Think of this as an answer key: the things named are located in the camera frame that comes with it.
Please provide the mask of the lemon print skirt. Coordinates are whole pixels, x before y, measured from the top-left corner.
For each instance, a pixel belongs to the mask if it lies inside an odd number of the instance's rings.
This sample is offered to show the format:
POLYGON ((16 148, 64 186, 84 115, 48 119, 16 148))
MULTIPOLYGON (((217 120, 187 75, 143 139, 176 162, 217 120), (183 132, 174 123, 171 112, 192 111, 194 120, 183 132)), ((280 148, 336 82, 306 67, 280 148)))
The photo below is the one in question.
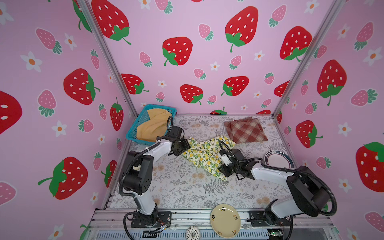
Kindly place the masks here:
POLYGON ((227 177, 219 171, 219 167, 223 164, 219 156, 221 150, 219 141, 223 141, 230 149, 235 146, 235 142, 226 136, 218 136, 204 142, 198 142, 190 137, 188 139, 190 148, 182 153, 182 156, 196 167, 202 168, 219 180, 227 182, 227 177))

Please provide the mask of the red plaid skirt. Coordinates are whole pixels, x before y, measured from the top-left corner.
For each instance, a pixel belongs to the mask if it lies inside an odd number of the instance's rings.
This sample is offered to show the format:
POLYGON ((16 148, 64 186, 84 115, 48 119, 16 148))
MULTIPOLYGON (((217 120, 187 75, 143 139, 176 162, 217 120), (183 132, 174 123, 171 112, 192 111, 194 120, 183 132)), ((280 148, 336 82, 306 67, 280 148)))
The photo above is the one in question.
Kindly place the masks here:
POLYGON ((224 126, 229 138, 236 144, 268 141, 260 121, 256 118, 229 121, 224 126))

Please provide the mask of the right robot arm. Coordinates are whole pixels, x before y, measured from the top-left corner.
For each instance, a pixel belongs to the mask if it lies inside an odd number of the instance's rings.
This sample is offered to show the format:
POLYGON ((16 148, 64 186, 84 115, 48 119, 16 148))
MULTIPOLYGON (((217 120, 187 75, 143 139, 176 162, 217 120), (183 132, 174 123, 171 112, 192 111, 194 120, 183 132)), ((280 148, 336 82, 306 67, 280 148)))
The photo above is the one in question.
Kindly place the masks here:
POLYGON ((273 200, 264 210, 264 219, 275 225, 280 219, 305 214, 333 216, 337 212, 336 197, 332 190, 309 168, 279 168, 267 165, 262 158, 244 158, 240 150, 220 150, 224 163, 219 171, 225 177, 235 174, 239 180, 251 179, 275 183, 290 191, 284 199, 273 200))

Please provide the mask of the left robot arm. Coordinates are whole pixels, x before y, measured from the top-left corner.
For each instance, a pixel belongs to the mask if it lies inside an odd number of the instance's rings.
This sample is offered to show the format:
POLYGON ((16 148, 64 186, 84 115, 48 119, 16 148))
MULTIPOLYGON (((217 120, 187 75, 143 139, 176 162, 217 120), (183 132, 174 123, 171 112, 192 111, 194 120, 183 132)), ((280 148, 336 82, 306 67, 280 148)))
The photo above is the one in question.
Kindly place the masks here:
POLYGON ((166 135, 157 137, 153 145, 141 152, 127 153, 119 177, 118 192, 121 196, 133 198, 141 215, 153 216, 157 211, 157 204, 148 193, 154 163, 165 155, 178 157, 190 149, 191 146, 184 136, 184 129, 172 126, 166 135))

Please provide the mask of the tan skirt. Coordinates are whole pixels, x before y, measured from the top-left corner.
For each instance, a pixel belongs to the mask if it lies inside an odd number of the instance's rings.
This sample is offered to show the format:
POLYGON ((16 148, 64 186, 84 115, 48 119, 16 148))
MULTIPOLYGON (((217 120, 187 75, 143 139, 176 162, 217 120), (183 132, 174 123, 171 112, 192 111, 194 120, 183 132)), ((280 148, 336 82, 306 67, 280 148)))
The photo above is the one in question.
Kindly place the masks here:
POLYGON ((165 109, 150 109, 147 113, 150 119, 137 127, 137 139, 155 142, 157 137, 166 134, 167 122, 172 114, 165 109))

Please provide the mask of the pink plate with teal rim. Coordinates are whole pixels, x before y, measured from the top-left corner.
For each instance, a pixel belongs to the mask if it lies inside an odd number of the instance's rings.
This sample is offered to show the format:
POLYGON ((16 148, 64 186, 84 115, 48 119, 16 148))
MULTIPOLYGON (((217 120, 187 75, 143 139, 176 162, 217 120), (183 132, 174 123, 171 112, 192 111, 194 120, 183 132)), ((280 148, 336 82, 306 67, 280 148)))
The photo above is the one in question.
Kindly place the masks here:
POLYGON ((293 160, 280 151, 269 151, 264 157, 265 164, 271 167, 292 169, 295 167, 293 160))

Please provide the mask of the cream plate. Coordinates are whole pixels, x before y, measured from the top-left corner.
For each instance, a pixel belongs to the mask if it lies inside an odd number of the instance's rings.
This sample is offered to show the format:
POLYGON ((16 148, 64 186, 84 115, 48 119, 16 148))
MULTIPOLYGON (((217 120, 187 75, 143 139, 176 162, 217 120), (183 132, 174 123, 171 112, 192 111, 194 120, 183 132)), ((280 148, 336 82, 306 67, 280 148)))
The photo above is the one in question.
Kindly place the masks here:
POLYGON ((228 204, 220 204, 213 208, 210 223, 215 233, 226 239, 235 237, 241 229, 238 211, 228 204))

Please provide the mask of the chocolate drizzled donut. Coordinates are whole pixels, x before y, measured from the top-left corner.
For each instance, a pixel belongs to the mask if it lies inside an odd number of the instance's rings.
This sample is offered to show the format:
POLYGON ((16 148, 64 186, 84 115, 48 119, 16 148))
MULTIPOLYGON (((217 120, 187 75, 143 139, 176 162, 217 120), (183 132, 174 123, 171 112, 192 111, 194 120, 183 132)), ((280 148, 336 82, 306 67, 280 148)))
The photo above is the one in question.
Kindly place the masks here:
POLYGON ((190 226, 186 231, 186 240, 200 240, 201 232, 197 226, 190 226))

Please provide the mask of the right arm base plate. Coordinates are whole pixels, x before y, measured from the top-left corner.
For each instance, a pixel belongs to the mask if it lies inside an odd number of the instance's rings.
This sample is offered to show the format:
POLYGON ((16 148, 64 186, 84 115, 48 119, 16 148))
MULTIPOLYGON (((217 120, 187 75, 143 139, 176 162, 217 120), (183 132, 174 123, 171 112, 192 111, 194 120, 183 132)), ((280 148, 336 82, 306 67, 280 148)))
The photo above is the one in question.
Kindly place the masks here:
POLYGON ((253 227, 289 227, 291 224, 290 217, 278 219, 267 215, 265 211, 249 211, 246 222, 251 223, 253 227))

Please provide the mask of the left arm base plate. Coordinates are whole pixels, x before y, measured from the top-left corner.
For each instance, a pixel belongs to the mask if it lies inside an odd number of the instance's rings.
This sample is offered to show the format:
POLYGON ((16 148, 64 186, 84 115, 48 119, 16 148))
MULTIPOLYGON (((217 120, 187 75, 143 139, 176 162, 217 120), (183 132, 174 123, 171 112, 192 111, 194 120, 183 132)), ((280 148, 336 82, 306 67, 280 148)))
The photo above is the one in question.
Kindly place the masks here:
POLYGON ((169 227, 172 221, 172 212, 154 212, 147 216, 141 213, 135 213, 131 221, 131 228, 160 228, 169 227))

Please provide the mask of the aluminium frame rail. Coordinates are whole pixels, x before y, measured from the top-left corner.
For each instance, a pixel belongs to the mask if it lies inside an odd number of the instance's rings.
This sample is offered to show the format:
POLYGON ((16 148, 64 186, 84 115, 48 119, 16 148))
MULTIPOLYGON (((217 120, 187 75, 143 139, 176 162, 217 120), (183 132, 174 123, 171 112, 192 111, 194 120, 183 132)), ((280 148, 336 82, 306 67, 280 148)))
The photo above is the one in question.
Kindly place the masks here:
MULTIPOLYGON (((211 226, 210 209, 166 209, 171 213, 171 223, 161 233, 153 234, 154 228, 131 228, 127 221, 125 232, 123 216, 129 209, 95 211, 85 228, 83 240, 185 240, 189 227, 197 227, 202 240, 220 240, 221 237, 211 226)), ((286 218, 276 226, 269 226, 261 220, 260 209, 238 209, 241 221, 240 231, 235 240, 339 240, 338 230, 329 217, 316 218, 306 215, 286 218)))

